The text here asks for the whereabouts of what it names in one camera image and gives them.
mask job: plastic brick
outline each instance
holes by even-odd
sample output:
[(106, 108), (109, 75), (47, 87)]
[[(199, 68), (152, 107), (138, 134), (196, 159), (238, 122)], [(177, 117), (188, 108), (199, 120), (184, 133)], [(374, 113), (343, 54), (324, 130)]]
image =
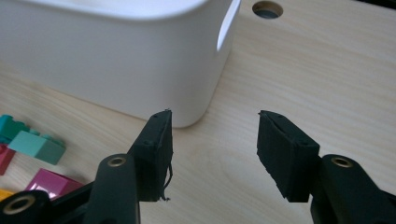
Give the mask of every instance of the plastic brick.
[(15, 151), (8, 149), (7, 144), (0, 144), (0, 175), (6, 172), (14, 155)]
[(82, 186), (83, 184), (67, 176), (59, 175), (46, 169), (40, 169), (25, 190), (44, 190), (53, 200)]
[(39, 135), (31, 130), (21, 131), (8, 145), (8, 148), (25, 155), (56, 165), (65, 152), (64, 143), (49, 135)]
[(15, 121), (10, 115), (0, 117), (0, 141), (2, 143), (12, 140), (20, 131), (29, 132), (29, 127), (23, 122)]

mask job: wood grain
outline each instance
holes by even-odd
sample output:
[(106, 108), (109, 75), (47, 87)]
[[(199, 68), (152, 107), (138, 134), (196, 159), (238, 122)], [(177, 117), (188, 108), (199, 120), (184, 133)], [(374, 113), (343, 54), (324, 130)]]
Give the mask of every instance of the wood grain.
[[(264, 20), (242, 2), (233, 50), (205, 116), (174, 129), (170, 202), (141, 203), (143, 223), (312, 223), (287, 203), (256, 155), (257, 113), (287, 116), (320, 155), (359, 162), (396, 194), (396, 13), (355, 1), (278, 0)], [(40, 167), (88, 183), (145, 121), (16, 77), (0, 65), (0, 113), (66, 142), (56, 166), (17, 154), (0, 188), (22, 190)]]

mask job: white plastic box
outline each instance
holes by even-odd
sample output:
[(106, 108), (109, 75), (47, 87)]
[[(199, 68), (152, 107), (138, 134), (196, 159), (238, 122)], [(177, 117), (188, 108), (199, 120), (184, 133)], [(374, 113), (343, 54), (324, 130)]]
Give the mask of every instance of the white plastic box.
[(0, 63), (22, 77), (174, 127), (206, 111), (240, 0), (1, 0)]

